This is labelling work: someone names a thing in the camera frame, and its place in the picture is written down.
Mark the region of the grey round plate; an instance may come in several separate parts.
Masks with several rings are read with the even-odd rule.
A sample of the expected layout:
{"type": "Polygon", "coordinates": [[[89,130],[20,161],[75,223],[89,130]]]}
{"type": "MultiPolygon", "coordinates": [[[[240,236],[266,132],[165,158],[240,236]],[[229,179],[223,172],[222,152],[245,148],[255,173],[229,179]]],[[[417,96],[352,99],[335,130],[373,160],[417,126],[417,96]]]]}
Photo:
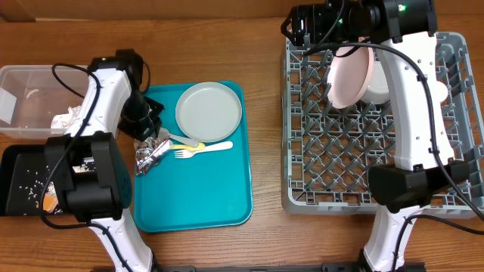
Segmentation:
{"type": "Polygon", "coordinates": [[[189,138],[212,143],[236,131],[243,115],[240,98],[234,90],[218,82],[191,86],[177,101],[175,120],[189,138]]]}

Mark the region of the white plastic cup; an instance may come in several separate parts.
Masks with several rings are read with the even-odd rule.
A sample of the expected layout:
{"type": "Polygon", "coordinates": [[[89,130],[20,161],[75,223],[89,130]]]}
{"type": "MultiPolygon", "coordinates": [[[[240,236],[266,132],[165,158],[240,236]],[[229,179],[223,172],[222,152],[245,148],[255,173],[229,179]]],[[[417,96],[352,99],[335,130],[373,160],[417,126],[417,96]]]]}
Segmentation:
{"type": "Polygon", "coordinates": [[[440,103],[443,103],[448,97],[447,85],[442,82],[436,83],[437,98],[440,103]]]}

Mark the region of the foil wrapper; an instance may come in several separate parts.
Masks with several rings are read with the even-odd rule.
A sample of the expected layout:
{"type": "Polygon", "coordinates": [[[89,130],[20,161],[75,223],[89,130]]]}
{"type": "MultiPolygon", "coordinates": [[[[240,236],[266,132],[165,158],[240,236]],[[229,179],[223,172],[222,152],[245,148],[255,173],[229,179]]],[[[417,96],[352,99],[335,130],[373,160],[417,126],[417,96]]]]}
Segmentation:
{"type": "Polygon", "coordinates": [[[163,157],[171,147],[171,140],[169,137],[148,137],[144,141],[135,140],[135,174],[146,175],[147,172],[158,165],[163,157]]]}

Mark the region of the white plastic fork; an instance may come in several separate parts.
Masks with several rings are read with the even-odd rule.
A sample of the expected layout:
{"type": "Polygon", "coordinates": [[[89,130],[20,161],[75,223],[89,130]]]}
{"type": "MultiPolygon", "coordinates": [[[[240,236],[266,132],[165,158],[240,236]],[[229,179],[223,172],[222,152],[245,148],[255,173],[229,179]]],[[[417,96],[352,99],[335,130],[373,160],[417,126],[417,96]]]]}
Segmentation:
{"type": "Polygon", "coordinates": [[[224,141],[217,144],[211,144],[209,146],[205,146],[201,150],[177,150],[174,152],[176,159],[189,159],[194,155],[199,153],[207,153],[207,152],[215,152],[221,150],[230,150],[233,147],[233,143],[231,141],[224,141]]]}

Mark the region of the clear plastic bin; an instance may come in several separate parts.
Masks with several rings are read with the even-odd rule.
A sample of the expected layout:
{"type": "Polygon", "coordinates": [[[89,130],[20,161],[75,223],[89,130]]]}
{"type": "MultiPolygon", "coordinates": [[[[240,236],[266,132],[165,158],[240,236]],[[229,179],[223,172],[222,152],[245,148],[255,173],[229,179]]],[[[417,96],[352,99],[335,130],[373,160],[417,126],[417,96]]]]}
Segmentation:
{"type": "Polygon", "coordinates": [[[11,138],[47,139],[62,135],[52,128],[56,115],[82,104],[88,76],[59,66],[8,65],[1,68],[1,133],[11,138]]]}

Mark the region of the white napkin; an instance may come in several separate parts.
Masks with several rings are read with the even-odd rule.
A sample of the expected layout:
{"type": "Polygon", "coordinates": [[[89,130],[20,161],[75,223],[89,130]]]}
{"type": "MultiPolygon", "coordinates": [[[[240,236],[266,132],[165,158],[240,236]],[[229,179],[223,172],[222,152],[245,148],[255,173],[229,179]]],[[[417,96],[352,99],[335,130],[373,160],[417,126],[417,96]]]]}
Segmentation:
{"type": "Polygon", "coordinates": [[[69,107],[68,112],[54,116],[51,121],[51,129],[69,128],[76,120],[81,106],[69,107]]]}

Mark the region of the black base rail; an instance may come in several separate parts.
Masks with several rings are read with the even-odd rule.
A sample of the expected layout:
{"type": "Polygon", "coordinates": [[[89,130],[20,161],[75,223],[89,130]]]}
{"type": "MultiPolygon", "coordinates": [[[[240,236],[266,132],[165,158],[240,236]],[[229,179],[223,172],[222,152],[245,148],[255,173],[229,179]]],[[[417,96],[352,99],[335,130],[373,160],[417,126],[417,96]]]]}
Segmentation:
{"type": "Polygon", "coordinates": [[[272,266],[272,267],[161,267],[162,272],[364,272],[366,268],[359,266],[356,262],[326,263],[317,266],[272,266]]]}

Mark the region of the teal plastic tray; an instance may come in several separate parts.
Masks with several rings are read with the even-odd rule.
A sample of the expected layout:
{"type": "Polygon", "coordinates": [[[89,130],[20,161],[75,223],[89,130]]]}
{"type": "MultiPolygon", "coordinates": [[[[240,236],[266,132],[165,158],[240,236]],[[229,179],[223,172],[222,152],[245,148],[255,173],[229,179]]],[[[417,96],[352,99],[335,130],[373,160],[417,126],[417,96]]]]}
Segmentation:
{"type": "Polygon", "coordinates": [[[230,150],[177,159],[135,177],[133,218],[148,233],[239,225],[253,212],[247,119],[228,137],[230,150]]]}

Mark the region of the yellow plastic spoon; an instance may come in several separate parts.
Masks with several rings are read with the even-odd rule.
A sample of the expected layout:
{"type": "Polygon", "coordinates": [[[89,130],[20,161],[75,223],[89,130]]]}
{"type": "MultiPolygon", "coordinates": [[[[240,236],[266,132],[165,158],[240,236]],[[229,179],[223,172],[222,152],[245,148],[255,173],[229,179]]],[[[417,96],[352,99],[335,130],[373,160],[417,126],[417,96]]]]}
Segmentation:
{"type": "Polygon", "coordinates": [[[191,147],[189,145],[185,144],[175,144],[175,143],[170,143],[170,150],[190,150],[190,151],[198,151],[198,150],[203,150],[206,147],[206,145],[202,142],[199,142],[196,147],[191,147]]]}

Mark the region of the grey bowl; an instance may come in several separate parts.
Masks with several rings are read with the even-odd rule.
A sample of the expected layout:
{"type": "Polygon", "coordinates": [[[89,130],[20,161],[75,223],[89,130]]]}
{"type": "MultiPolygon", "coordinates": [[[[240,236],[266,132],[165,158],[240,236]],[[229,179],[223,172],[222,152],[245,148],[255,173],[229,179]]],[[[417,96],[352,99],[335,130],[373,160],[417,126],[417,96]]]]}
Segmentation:
{"type": "Polygon", "coordinates": [[[375,105],[384,104],[389,100],[389,88],[380,61],[374,62],[371,80],[361,100],[365,103],[371,102],[375,105]]]}

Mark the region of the orange food cube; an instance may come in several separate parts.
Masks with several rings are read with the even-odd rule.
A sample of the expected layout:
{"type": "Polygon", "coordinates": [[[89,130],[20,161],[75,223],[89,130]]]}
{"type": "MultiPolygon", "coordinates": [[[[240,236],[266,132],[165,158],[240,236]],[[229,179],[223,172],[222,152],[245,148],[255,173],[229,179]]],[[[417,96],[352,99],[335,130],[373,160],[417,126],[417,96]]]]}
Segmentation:
{"type": "Polygon", "coordinates": [[[52,196],[50,193],[44,195],[44,200],[42,201],[42,210],[47,213],[52,213],[58,205],[58,199],[56,196],[52,196]]]}

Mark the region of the white rice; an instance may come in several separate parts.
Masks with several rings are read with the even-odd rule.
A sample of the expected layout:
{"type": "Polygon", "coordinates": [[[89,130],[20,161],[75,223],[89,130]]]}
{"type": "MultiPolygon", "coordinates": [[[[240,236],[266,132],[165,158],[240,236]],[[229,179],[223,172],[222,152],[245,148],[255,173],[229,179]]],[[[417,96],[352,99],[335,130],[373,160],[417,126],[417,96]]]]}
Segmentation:
{"type": "MultiPolygon", "coordinates": [[[[46,184],[48,184],[48,186],[45,194],[50,193],[52,196],[57,197],[54,183],[48,180],[50,173],[51,168],[49,165],[39,165],[38,169],[32,168],[26,170],[26,184],[20,185],[19,189],[26,194],[28,204],[33,204],[36,208],[39,207],[41,193],[46,184]]],[[[58,202],[56,209],[52,213],[57,214],[61,212],[62,209],[60,208],[58,202]]]]}

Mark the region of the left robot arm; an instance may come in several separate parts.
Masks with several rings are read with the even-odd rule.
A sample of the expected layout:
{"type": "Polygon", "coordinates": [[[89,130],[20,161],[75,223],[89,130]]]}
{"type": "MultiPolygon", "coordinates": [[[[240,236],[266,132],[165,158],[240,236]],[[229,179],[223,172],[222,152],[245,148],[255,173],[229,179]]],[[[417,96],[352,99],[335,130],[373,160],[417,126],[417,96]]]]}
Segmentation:
{"type": "Polygon", "coordinates": [[[115,139],[117,131],[138,141],[159,131],[164,106],[141,87],[148,68],[132,49],[94,58],[83,69],[88,89],[78,116],[45,144],[61,209],[77,220],[73,228],[96,234],[116,271],[160,270],[132,218],[132,180],[115,139]]]}

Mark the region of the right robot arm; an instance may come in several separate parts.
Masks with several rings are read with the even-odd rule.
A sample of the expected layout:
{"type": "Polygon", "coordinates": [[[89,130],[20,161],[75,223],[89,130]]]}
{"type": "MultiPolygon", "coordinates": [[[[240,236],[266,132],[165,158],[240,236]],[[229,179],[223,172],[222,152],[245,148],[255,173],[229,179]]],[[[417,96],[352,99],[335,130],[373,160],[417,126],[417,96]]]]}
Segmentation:
{"type": "Polygon", "coordinates": [[[432,1],[297,5],[281,24],[281,192],[293,214],[372,214],[356,261],[323,271],[423,271],[418,219],[483,215],[483,121],[464,38],[432,1]]]}

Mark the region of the pink round plate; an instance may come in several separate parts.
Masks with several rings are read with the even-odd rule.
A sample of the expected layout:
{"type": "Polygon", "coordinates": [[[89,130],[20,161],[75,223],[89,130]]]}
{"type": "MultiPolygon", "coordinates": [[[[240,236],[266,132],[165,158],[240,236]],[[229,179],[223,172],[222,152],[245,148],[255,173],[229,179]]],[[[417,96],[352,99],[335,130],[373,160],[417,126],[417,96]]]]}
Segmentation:
{"type": "Polygon", "coordinates": [[[327,99],[337,109],[349,107],[358,102],[369,86],[374,71],[374,51],[361,47],[347,57],[355,47],[341,47],[336,51],[327,76],[330,85],[327,99]]]}

